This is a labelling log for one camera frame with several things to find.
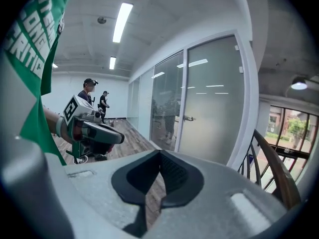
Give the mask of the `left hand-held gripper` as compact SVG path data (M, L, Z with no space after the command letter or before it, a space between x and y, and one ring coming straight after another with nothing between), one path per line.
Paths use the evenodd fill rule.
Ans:
M110 144L121 144L125 139L122 133L103 124L101 113L79 96L70 99L62 114L72 139L72 150L67 153L74 158L106 157Z

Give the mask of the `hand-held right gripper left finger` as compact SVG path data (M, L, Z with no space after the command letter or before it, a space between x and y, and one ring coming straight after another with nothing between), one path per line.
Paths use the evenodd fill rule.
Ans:
M112 186L112 176L119 168L152 153L151 150L114 158L108 161L69 165L65 170L80 196L103 218L115 227L136 237L150 230L160 216L161 175L152 177L151 165L142 167L142 179L149 179L150 186L143 195L142 206L122 201Z

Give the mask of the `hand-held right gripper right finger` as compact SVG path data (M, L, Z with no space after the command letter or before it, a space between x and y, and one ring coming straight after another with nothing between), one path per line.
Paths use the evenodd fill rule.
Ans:
M196 167L203 188L183 207L167 208L149 231L149 239L250 239L287 209L236 170L181 153L173 156Z

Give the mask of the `frosted glass door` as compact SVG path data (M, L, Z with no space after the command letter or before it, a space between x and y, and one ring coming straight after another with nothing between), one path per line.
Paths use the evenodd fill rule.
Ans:
M245 76L235 32L187 49L178 151L227 164L239 134ZM195 121L183 121L183 116Z

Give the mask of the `person's left forearm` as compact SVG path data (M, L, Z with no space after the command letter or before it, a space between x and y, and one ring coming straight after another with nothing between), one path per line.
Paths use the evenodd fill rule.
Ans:
M62 123L64 122L64 117L52 112L45 106L43 106L43 111L50 132L56 134L58 137L61 137L61 127Z

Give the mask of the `grey wrist band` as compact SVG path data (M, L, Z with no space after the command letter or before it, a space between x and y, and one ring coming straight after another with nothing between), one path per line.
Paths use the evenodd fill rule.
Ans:
M55 130L58 137L64 138L67 136L67 124L64 117L58 118Z

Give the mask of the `black metal railing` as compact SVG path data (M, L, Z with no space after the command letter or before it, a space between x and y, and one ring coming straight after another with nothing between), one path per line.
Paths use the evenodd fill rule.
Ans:
M278 192L270 163L259 144L254 146L253 143L254 140L250 143L237 172L260 186L264 191L279 198L280 193Z

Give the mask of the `wooden handrail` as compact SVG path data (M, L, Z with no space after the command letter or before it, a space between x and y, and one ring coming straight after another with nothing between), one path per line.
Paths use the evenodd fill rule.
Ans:
M276 151L256 129L254 130L253 136L262 149L271 168L277 190L279 191L279 199L288 210L292 209L301 203L301 197L293 177Z

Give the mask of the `black-framed window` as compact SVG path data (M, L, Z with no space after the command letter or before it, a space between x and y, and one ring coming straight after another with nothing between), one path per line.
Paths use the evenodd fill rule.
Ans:
M308 159L318 130L318 116L270 106L265 140L278 154Z

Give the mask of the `green printed t-shirt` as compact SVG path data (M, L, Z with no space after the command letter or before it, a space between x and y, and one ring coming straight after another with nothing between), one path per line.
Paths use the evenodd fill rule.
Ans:
M0 131L61 156L44 114L68 0L29 0L0 45Z

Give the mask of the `round spot lamp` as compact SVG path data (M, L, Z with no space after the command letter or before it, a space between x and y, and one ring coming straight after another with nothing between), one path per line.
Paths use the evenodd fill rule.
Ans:
M306 90L308 88L304 77L295 77L290 85L293 90Z

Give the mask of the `white door frame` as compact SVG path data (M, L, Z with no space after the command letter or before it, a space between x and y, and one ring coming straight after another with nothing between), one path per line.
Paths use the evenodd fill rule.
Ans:
M253 51L250 45L250 42L242 38L237 30L229 30L226 32L222 32L219 34L215 34L213 36L206 37L202 40L199 40L193 44L190 44L184 49L184 65L186 63L186 52L187 49L199 42L202 42L208 38L224 35L227 32L235 32L237 36L238 46L240 49L241 57L242 57L242 71L245 76L245 98L244 98L244 109L242 115L241 126L239 130L239 134L235 143L235 147L232 151L231 157L227 164L228 167L233 168L234 170L239 169L246 152L249 148L249 144L252 139L253 131L256 127L257 117L258 117L258 104L259 104L259 86L258 86L258 72L255 63L255 58L253 55ZM179 134L181 130L181 117L182 111L180 110L180 121L179 121L179 130L178 137L176 140L175 150L178 151L178 143L179 143Z

